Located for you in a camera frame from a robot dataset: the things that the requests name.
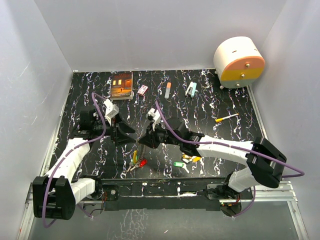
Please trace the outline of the large keyring with yellow handle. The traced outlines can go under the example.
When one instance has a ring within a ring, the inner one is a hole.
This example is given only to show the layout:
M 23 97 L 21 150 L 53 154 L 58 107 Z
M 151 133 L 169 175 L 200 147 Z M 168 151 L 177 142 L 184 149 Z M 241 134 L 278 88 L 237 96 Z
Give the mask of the large keyring with yellow handle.
M 133 152 L 131 162 L 135 163 L 135 165 L 132 167 L 139 168 L 140 162 L 145 158 L 145 152 L 146 146 L 139 144 L 138 148 Z

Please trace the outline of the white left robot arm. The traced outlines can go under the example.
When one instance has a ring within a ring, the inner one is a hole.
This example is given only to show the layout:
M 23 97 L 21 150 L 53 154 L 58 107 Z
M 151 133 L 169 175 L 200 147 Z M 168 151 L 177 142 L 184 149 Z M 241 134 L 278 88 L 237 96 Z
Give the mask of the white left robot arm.
M 108 122 L 93 107 L 84 107 L 60 158 L 44 176 L 37 176 L 32 182 L 34 216 L 43 220 L 69 220 L 81 200 L 87 196 L 99 199 L 104 188 L 97 177 L 72 181 L 78 166 L 94 142 L 109 136 L 116 146 L 135 143 L 129 136 L 134 132 L 119 113 Z

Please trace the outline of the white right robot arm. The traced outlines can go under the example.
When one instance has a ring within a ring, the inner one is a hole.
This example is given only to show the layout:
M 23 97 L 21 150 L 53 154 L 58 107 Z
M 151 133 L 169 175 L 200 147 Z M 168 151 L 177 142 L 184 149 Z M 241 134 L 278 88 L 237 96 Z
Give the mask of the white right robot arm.
M 222 185 L 208 190 L 218 198 L 235 199 L 246 189 L 257 185 L 279 187 L 286 157 L 267 139 L 230 141 L 189 130 L 178 118 L 168 119 L 166 126 L 152 121 L 138 143 L 156 149 L 160 144 L 179 146 L 191 157 L 220 158 L 244 165 L 244 169 L 228 174 Z

